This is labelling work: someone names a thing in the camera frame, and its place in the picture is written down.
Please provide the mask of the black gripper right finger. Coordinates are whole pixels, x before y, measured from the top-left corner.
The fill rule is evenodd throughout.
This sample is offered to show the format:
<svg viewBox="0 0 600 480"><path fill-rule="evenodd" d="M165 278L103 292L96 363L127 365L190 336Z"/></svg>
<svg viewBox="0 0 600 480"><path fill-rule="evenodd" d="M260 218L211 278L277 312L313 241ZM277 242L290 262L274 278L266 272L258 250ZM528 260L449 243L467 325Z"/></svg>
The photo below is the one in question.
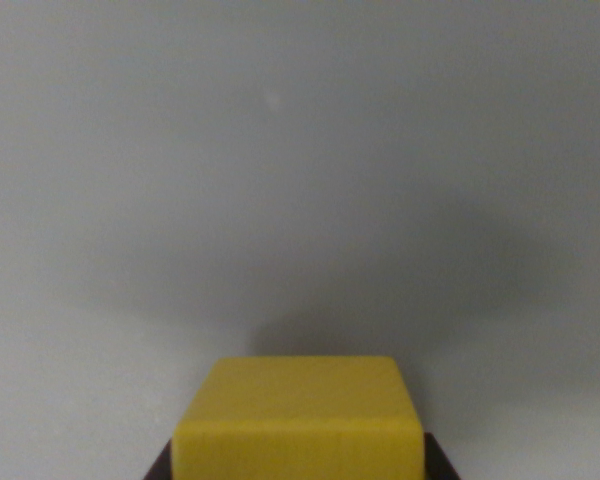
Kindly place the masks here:
<svg viewBox="0 0 600 480"><path fill-rule="evenodd" d="M461 480L436 437L431 432L424 433L425 478L427 480Z"/></svg>

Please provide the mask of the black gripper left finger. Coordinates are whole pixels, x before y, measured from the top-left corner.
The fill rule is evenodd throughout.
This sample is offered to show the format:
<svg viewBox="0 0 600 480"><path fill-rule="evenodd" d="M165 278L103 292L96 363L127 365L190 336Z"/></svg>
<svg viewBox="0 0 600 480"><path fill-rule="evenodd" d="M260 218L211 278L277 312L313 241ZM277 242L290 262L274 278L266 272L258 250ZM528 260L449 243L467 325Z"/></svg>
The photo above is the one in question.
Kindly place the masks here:
<svg viewBox="0 0 600 480"><path fill-rule="evenodd" d="M168 441L144 476L144 480L172 480L171 441Z"/></svg>

